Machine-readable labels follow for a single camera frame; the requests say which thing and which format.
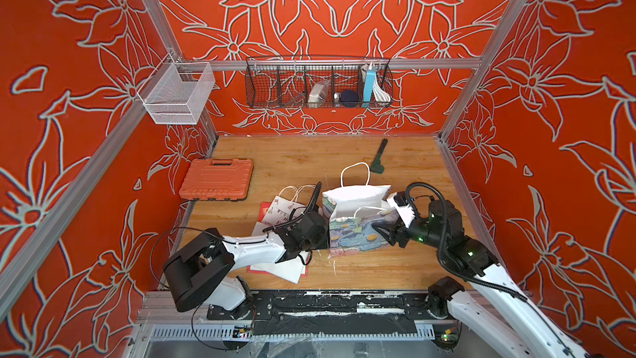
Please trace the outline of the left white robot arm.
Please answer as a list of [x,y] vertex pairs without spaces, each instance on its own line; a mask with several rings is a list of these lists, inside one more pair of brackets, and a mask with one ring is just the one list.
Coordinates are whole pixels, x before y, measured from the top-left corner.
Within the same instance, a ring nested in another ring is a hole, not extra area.
[[320,193],[318,183],[299,215],[266,228],[263,235],[235,238],[209,228],[177,250],[162,269],[176,310],[183,313],[208,304],[242,314],[251,291],[242,278],[230,278],[231,271],[285,263],[327,248],[329,227],[316,205]]

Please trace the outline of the red RICH paper bag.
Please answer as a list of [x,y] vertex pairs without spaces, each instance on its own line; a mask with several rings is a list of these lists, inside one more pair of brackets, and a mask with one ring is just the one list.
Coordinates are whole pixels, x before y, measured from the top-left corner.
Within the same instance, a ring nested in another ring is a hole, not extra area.
[[[263,202],[258,214],[252,236],[260,236],[263,230],[270,225],[278,225],[289,220],[290,215],[299,215],[305,206],[298,202],[289,201],[282,197],[276,197],[273,203]],[[308,253],[302,253],[300,258],[288,260],[279,264],[260,264],[248,267],[248,272],[270,273],[278,278],[282,278],[291,283],[298,283],[301,276],[306,274],[306,265],[303,261],[308,260]]]

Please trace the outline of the white happy day paper bag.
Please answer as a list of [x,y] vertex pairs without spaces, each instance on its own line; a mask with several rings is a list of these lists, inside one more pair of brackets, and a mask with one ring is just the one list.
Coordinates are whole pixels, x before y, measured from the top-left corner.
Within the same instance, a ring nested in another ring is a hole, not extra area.
[[[282,197],[282,198],[285,198],[285,199],[287,199],[289,201],[301,203],[301,202],[299,202],[299,197],[300,197],[301,193],[302,192],[309,192],[310,190],[313,190],[313,189],[314,189],[314,186],[312,186],[312,185],[303,185],[303,186],[300,186],[300,187],[295,187],[295,186],[283,187],[283,189],[280,192],[278,192],[278,195],[276,195],[270,203],[273,203],[273,201],[274,201],[274,199],[276,197]],[[285,223],[288,223],[288,222],[290,222],[292,220],[296,220],[296,218],[298,218],[300,215],[302,215],[303,212],[301,214],[299,214],[299,215],[291,214],[289,220],[286,220],[285,222],[283,222],[281,224],[268,226],[267,228],[265,228],[263,230],[263,234],[260,235],[260,236],[268,236],[268,237],[272,237],[272,238],[273,237],[279,237],[282,240],[282,242],[283,242],[283,248],[286,250],[286,248],[285,248],[285,239],[286,239],[285,233],[288,230],[288,227],[290,225],[293,225],[293,224],[285,225],[284,227],[281,227],[281,225],[283,225]],[[282,256],[279,259],[275,260],[275,261],[266,261],[264,263],[259,263],[257,265],[266,264],[266,263],[268,263],[268,264],[279,264],[279,263],[282,263],[282,262],[285,262],[285,261],[288,261],[288,260],[294,260],[295,258],[300,258],[301,254],[302,253],[300,253],[300,252],[298,254],[289,254],[288,252],[286,252],[286,253],[283,253]],[[307,262],[308,262],[308,260],[304,260],[303,261],[304,265],[306,265]]]

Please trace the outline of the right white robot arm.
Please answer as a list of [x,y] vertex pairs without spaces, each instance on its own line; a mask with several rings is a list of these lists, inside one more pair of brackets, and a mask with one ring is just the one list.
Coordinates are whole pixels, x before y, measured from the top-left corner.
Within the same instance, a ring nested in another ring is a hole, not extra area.
[[468,326],[503,357],[588,357],[515,284],[494,253],[468,236],[462,214],[439,190],[414,182],[388,196],[395,220],[374,229],[392,246],[411,241],[435,249],[448,275],[431,285],[425,307],[434,318]]

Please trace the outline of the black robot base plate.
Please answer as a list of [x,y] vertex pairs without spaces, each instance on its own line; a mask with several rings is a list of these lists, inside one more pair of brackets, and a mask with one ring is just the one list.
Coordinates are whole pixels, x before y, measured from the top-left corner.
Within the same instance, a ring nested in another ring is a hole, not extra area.
[[242,315],[209,306],[212,321],[243,321],[264,333],[358,333],[438,328],[449,319],[427,310],[427,292],[397,290],[255,290]]

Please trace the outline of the colourful patterned paper bag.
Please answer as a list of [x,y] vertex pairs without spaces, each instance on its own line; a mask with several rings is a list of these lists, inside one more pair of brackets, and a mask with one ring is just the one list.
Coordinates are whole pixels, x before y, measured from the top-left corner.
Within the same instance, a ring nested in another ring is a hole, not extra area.
[[340,182],[339,187],[322,193],[331,256],[356,255],[387,245],[374,227],[392,225],[399,219],[397,211],[386,201],[390,185],[374,186],[369,178],[355,185],[345,184],[344,177]]

